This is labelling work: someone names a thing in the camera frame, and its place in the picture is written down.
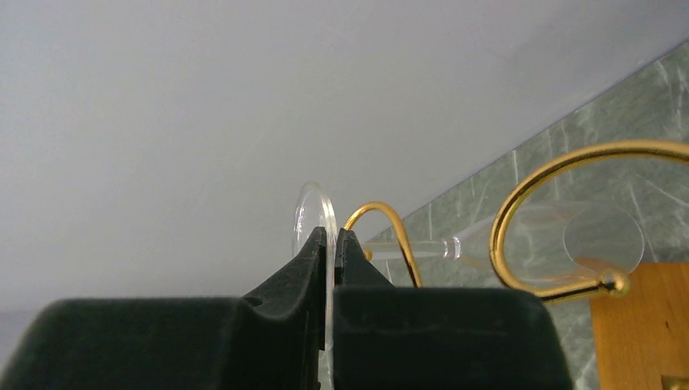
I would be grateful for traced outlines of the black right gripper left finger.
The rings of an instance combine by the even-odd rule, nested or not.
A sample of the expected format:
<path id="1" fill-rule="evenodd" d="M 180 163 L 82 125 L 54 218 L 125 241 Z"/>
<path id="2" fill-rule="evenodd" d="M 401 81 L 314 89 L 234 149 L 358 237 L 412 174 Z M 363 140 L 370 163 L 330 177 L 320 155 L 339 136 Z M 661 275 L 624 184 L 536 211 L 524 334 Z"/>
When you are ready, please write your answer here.
<path id="1" fill-rule="evenodd" d="M 4 389 L 316 389 L 327 233 L 243 297 L 68 299 L 43 309 Z"/>

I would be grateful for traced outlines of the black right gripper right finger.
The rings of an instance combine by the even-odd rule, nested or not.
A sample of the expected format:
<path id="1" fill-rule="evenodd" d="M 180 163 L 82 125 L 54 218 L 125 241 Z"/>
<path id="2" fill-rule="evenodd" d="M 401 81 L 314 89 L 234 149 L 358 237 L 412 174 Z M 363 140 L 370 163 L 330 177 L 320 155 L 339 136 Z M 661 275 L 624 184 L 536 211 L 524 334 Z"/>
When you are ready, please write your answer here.
<path id="1" fill-rule="evenodd" d="M 549 312 L 507 288 L 402 288 L 341 229 L 333 291 L 337 389 L 570 389 Z"/>

